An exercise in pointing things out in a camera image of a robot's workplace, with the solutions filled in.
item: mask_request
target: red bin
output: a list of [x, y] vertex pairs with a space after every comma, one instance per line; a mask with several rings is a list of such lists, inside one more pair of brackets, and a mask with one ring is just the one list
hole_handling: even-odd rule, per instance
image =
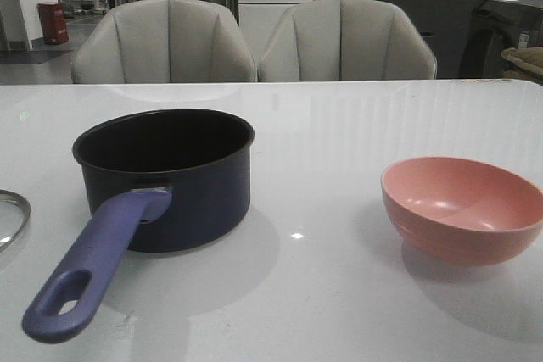
[[39, 3], [37, 10], [42, 24], [43, 41], [46, 44], [61, 44], [68, 41], [68, 30], [64, 20], [62, 4], [55, 2]]

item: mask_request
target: chair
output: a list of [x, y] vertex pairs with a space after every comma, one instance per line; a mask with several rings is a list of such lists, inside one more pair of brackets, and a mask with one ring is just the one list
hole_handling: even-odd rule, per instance
[[393, 4], [315, 0], [283, 13], [258, 69], [264, 82], [433, 79], [436, 60]]
[[255, 62], [232, 12], [199, 0], [112, 9], [72, 60], [76, 84], [251, 82]]

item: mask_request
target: white table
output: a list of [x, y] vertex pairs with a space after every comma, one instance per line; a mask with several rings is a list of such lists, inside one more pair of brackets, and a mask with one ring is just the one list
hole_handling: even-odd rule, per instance
[[[20, 320], [89, 217], [71, 143], [123, 114], [207, 108], [255, 128], [252, 204], [184, 253], [126, 253], [66, 343]], [[522, 81], [0, 86], [0, 188], [27, 197], [0, 253], [2, 362], [540, 362], [543, 237], [463, 268], [406, 243], [379, 177], [418, 155], [479, 159], [543, 186], [543, 89]]]

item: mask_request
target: pot handle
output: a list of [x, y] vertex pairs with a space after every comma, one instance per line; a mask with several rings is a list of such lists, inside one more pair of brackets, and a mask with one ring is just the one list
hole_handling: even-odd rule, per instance
[[[79, 334], [98, 310], [140, 222], [158, 219], [170, 203], [166, 188], [132, 190], [103, 202], [25, 312], [23, 331], [42, 343]], [[64, 312], [65, 304], [74, 306]]]

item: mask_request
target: upholstered chair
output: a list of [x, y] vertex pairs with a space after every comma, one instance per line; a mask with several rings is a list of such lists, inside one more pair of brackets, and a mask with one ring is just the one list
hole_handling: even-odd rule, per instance
[[315, 0], [286, 10], [259, 62], [259, 79], [433, 79], [435, 56], [407, 15], [374, 0]]
[[255, 62], [227, 8], [142, 0], [109, 11], [72, 61], [74, 83], [256, 81]]

